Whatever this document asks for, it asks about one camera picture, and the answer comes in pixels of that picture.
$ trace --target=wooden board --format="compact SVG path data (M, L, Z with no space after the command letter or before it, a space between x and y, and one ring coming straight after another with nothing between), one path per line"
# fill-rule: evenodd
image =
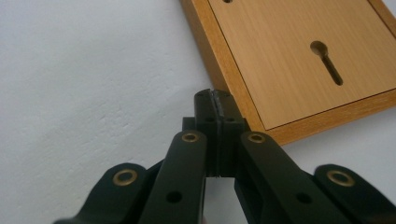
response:
M395 20L381 1L181 2L215 88L280 144L396 105Z

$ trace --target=keyhole slot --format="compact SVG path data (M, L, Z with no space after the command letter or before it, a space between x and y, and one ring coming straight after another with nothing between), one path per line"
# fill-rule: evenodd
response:
M323 42L316 40L311 43L310 47L312 49L312 52L320 57L320 59L326 66L327 71L329 71L334 83L338 86L342 86L344 81L338 73L337 69L335 69L334 64L332 64L332 60L330 60L329 58L329 51L327 49L327 46Z

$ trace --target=white wall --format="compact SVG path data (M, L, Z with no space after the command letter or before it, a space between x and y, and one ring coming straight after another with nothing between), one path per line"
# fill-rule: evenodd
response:
M71 217L108 168L161 160L208 88L178 1L0 1L0 223ZM396 203L395 127L392 108L285 149ZM246 223L231 179L208 179L205 216Z

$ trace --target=wooden frame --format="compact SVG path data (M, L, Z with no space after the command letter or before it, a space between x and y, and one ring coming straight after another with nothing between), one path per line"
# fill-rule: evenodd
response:
M380 0L368 0L396 37L396 20ZM396 105L396 89L265 130L248 88L208 0L180 0L205 67L216 89L229 91L254 131L269 133L280 144L307 137Z

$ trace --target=brass grommet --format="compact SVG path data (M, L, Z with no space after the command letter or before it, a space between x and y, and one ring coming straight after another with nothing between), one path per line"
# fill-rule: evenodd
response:
M121 175L130 175L130 177L128 178L123 178L121 179ZM134 183L137 179L137 172L135 170L131 170L131 169L123 169L118 171L114 176L113 176L113 183L117 186L128 186L132 183Z
M181 136L181 139L185 142L196 142L199 139L199 136L195 133L185 133Z
M258 134L258 133L251 133L251 134L247 137L247 139L248 139L250 142L254 142L254 143L263 143L263 142L265 142L265 137L262 136L261 134Z
M336 175L341 175L346 180L341 180L336 177ZM327 177L335 184L343 186L343 187L352 187L355 185L355 180L349 174L346 174L342 171L330 170L327 172Z

